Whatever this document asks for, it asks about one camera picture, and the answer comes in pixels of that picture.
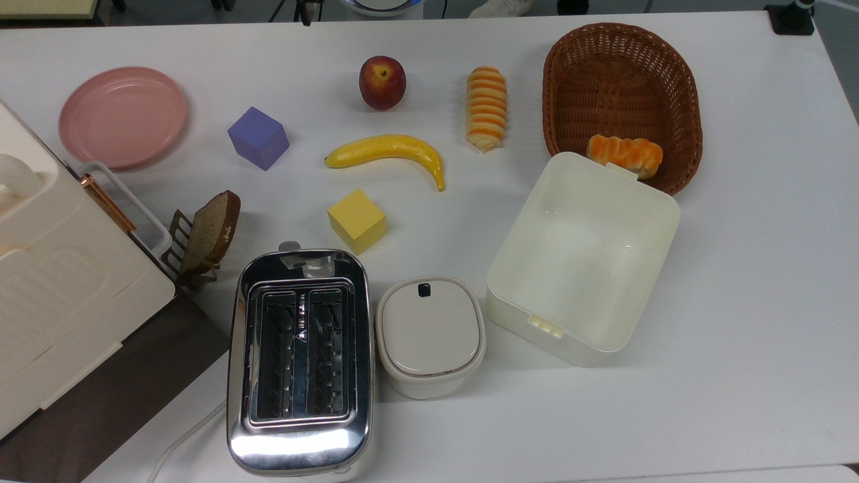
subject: foam block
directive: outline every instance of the foam block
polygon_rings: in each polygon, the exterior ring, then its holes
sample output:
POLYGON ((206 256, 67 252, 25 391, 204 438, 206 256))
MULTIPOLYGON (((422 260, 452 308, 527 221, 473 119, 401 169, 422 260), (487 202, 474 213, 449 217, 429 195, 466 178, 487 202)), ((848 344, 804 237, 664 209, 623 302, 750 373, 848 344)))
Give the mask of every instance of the foam block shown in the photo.
POLYGON ((283 125, 251 107, 228 130, 235 152, 268 171, 289 148, 283 125))
POLYGON ((385 213, 356 189, 328 209, 331 228, 355 254, 360 254, 387 233, 385 213))

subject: pink plate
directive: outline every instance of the pink plate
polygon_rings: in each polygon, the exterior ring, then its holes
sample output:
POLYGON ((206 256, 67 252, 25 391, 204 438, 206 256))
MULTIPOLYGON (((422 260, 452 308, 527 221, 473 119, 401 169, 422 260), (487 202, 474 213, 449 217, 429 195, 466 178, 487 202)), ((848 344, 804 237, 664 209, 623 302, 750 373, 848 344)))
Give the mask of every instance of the pink plate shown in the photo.
POLYGON ((77 88, 59 115, 59 138, 82 162, 111 170, 154 161, 178 138, 187 106, 179 86, 158 70, 123 67, 77 88))

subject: red apple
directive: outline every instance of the red apple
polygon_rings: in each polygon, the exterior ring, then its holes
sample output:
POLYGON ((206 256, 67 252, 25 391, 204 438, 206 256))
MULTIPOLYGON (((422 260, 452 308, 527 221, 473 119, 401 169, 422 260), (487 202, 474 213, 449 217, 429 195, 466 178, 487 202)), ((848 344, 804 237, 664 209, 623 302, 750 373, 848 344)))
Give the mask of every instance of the red apple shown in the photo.
POLYGON ((378 55, 361 66, 358 79, 361 97, 373 109, 386 111, 403 99, 405 70, 396 60, 378 55))

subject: toaster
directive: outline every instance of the toaster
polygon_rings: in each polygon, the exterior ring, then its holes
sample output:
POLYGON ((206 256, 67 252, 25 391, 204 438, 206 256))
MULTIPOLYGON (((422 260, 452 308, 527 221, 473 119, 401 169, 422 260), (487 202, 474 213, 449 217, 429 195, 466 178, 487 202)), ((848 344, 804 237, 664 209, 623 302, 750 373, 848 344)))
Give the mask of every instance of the toaster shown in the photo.
POLYGON ((292 250, 239 277, 229 356, 229 452, 248 472, 318 483, 361 474, 372 438, 375 336, 367 277, 339 250, 292 250))

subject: yellow cube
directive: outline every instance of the yellow cube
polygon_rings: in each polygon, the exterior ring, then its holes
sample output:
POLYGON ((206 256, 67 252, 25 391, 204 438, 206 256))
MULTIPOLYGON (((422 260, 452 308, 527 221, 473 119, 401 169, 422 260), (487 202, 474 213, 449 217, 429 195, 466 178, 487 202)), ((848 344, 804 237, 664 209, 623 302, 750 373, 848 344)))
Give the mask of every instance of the yellow cube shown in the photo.
POLYGON ((328 221, 355 254, 360 254, 387 233, 385 213, 367 198, 361 188, 329 208, 328 221))

